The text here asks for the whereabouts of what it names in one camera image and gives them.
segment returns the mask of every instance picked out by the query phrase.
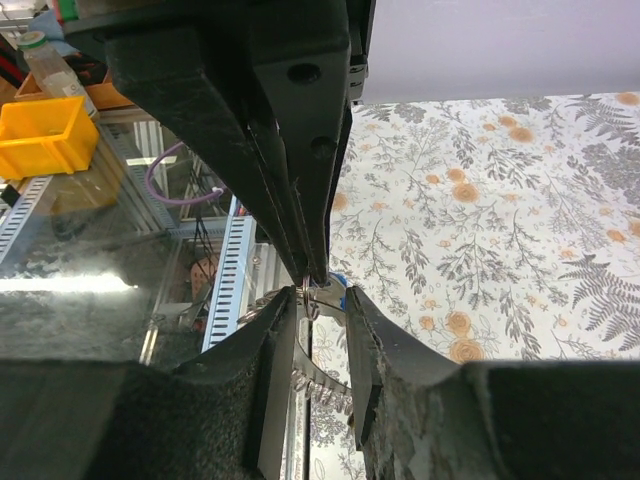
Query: screw hole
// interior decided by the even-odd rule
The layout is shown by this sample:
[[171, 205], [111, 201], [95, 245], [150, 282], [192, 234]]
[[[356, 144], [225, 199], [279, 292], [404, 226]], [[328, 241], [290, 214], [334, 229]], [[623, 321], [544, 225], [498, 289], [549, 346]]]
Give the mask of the screw hole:
[[296, 85], [309, 85], [320, 78], [322, 72], [317, 65], [311, 63], [301, 63], [294, 65], [287, 72], [289, 80]]

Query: table surface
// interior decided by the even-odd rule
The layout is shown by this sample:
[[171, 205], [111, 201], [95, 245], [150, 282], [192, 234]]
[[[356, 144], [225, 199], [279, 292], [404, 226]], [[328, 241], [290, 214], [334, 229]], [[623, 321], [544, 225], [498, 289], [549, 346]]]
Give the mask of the table surface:
[[[194, 300], [196, 260], [209, 257], [215, 265], [221, 239], [218, 232], [194, 242], [169, 234], [166, 223], [184, 225], [198, 213], [220, 217], [229, 195], [199, 209], [163, 209], [141, 179], [175, 138], [153, 121], [119, 119], [101, 132], [88, 171], [43, 179], [4, 252], [0, 357], [138, 361], [150, 323], [157, 327], [153, 364], [159, 368], [200, 352], [202, 329], [180, 325], [180, 306]], [[191, 180], [203, 168], [185, 150], [159, 169], [157, 187], [171, 197], [200, 195]], [[158, 313], [171, 307], [171, 314]]]

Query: cardboard box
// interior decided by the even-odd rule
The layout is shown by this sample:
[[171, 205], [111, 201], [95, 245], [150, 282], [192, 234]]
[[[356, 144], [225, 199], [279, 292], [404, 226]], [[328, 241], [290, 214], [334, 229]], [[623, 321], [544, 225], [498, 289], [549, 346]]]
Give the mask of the cardboard box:
[[[107, 72], [102, 83], [85, 87], [85, 90], [93, 100], [93, 104], [98, 110], [109, 110], [110, 108], [128, 107], [134, 103], [127, 97], [120, 95], [113, 87], [111, 73]], [[18, 89], [15, 96], [16, 102], [29, 102], [31, 100], [45, 100], [47, 95], [40, 90], [33, 75], [29, 74], [27, 79]]]
[[0, 77], [0, 105], [13, 102], [13, 98], [17, 93], [16, 88]]

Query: green bottle cap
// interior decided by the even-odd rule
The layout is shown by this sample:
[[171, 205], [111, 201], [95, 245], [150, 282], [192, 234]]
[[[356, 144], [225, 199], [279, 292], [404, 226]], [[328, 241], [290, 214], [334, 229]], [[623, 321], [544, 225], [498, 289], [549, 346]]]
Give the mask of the green bottle cap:
[[29, 50], [47, 43], [47, 36], [42, 32], [27, 32], [16, 43], [20, 50]]

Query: metal key ring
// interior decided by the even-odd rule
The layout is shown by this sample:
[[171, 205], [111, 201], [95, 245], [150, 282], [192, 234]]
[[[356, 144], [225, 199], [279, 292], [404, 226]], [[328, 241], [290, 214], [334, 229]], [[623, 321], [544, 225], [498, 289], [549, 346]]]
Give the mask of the metal key ring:
[[318, 306], [315, 303], [311, 304], [311, 277], [306, 275], [302, 279], [302, 305], [304, 306], [304, 313], [307, 318], [311, 321], [316, 320], [318, 315], [320, 314]]

